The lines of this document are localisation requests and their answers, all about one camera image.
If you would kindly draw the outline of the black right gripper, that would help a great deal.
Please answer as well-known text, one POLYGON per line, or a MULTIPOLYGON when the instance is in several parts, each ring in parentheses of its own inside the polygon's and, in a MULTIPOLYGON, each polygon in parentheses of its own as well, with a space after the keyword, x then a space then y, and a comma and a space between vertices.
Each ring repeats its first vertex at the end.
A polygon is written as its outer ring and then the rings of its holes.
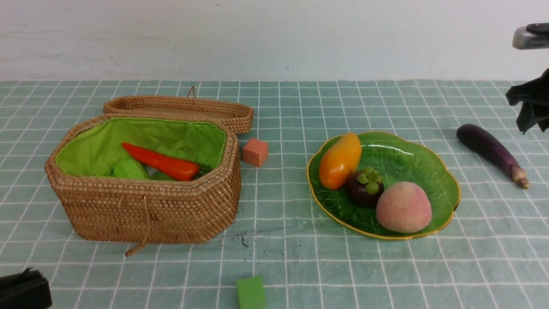
POLYGON ((522 103, 518 117, 517 128, 521 133, 526 133, 534 125, 541 132, 549 127, 549 69, 529 82, 514 85, 505 94, 510 106, 522 103))

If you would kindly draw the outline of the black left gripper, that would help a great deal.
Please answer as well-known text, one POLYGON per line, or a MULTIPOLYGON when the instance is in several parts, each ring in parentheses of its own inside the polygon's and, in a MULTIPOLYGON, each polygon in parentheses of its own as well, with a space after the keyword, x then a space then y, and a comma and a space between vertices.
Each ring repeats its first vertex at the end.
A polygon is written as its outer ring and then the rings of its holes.
POLYGON ((52 305, 49 281, 39 270, 27 268, 0 278, 2 309, 49 309, 52 305))

